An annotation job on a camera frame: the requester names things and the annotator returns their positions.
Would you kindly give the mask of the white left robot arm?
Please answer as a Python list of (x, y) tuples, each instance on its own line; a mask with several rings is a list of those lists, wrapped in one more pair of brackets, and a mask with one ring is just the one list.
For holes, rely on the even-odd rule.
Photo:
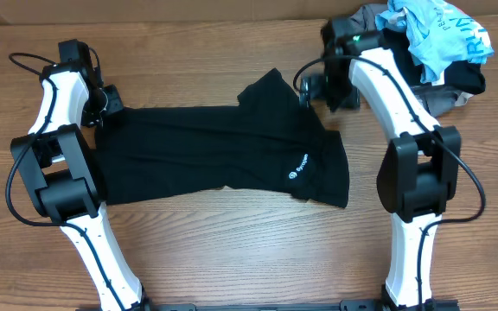
[(107, 189), (83, 127), (100, 127), (105, 117), (124, 106), (114, 85), (105, 85), (99, 57), (83, 41), (58, 45), (59, 61), (47, 60), (36, 72), (43, 98), (38, 116), (25, 136), (12, 140), (14, 163), (5, 186), (11, 214), (26, 225), (32, 220), (14, 208), (11, 188), (16, 175), (41, 227), (58, 227), (86, 266), (99, 295), (101, 310), (150, 310), (144, 286), (120, 250), (107, 213)]

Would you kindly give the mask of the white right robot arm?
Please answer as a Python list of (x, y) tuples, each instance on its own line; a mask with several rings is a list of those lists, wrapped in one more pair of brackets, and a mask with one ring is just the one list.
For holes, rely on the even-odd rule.
[(356, 109), (365, 98), (387, 140), (376, 187), (391, 215), (390, 269), (379, 300), (344, 301), (341, 308), (457, 310), (457, 301), (433, 298), (430, 269), (436, 223), (456, 192), (460, 134), (418, 102), (380, 31), (359, 31), (338, 17), (321, 37), (322, 73), (293, 80), (300, 105), (323, 99), (332, 111)]

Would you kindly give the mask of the black polo shirt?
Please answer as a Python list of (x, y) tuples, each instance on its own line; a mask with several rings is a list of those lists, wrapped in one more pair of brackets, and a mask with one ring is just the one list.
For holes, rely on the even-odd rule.
[(272, 69), (235, 106), (124, 108), (95, 131), (111, 205), (221, 187), (344, 208), (348, 158), (336, 130)]

